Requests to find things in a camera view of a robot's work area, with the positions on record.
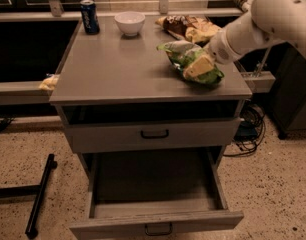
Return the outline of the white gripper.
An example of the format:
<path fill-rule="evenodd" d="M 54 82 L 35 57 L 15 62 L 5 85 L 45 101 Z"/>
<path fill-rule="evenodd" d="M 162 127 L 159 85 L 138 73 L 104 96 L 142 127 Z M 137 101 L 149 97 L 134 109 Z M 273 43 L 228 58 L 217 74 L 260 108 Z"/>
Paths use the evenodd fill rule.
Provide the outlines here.
<path fill-rule="evenodd" d="M 229 64 L 241 58 L 229 44 L 227 38 L 227 30 L 225 28 L 219 30 L 206 45 L 208 53 L 217 63 Z M 215 63 L 206 55 L 201 55 L 193 63 L 184 70 L 184 77 L 195 78 L 211 71 Z"/>

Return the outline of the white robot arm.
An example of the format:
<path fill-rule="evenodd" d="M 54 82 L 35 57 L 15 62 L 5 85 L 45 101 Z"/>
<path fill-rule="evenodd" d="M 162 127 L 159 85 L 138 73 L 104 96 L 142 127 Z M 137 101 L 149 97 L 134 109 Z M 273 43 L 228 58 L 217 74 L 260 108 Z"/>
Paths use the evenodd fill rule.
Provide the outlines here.
<path fill-rule="evenodd" d="M 228 64 L 255 50 L 291 44 L 306 59 L 306 0 L 233 0 L 243 14 L 220 29 L 204 49 Z"/>

